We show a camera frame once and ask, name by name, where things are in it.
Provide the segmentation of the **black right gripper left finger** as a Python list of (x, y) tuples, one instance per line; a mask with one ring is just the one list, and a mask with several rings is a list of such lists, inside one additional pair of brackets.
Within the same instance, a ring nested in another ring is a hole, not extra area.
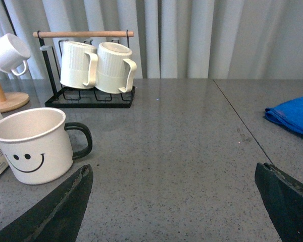
[(84, 165), (0, 231), (0, 241), (76, 241), (93, 183)]

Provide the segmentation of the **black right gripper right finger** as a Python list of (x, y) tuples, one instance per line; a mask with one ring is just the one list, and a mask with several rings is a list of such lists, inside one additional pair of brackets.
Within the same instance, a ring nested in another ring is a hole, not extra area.
[(269, 163), (258, 163), (255, 183), (282, 241), (303, 241), (303, 184)]

